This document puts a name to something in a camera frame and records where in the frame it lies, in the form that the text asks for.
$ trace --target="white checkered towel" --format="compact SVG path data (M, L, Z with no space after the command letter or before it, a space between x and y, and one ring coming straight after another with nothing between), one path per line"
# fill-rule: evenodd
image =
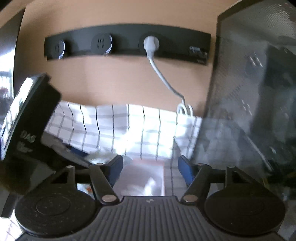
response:
M45 131L84 152L165 161L166 195L186 189L177 158L191 158L202 119L138 105L84 106L61 101Z

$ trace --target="white power cable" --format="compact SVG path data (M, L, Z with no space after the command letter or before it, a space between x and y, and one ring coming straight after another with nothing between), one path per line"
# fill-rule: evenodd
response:
M188 114L188 109L190 112L190 115L193 116L193 109L191 105L187 105L185 104L185 98L184 96L179 93L178 91L176 91L170 84L169 82L165 79L165 77L162 75L162 73L159 71L159 69L157 68L157 66L154 63L154 53L156 50L158 50L159 48L159 41L155 36L148 36L145 38L144 40L144 49L147 52L147 58L152 66L152 68L154 69L154 71L157 73L157 75L159 76L159 78L162 80L162 82L165 84L165 86L171 90L175 95L177 95L178 97L181 98L182 103L180 103L177 107L177 113L183 113L185 115Z

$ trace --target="electrical outlet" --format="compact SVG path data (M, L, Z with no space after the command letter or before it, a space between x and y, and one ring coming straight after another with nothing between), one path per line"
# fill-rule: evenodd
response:
M98 39L98 49L104 49L104 38L99 38Z
M97 34L91 41L91 52L106 55L112 48L112 36L110 34Z
M61 59L65 53L65 42L64 40L59 40L53 48L52 57Z

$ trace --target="beige wall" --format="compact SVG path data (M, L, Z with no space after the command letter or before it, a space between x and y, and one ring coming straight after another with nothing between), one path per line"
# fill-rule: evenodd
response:
M15 12L30 0L13 0ZM168 59L156 64L170 84L201 115L209 86L217 15L234 0L35 0L27 5L17 44L15 77L47 72L64 100L80 104L139 104L175 111L180 99L161 82L147 58L83 56L46 61L44 38L63 31L111 23L151 23L212 35L207 66ZM0 14L0 23L5 16Z

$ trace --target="perforated metal panel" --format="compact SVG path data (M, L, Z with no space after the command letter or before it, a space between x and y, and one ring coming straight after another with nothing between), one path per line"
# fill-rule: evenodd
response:
M234 120L267 159L295 160L296 8L242 1L217 27L206 117Z

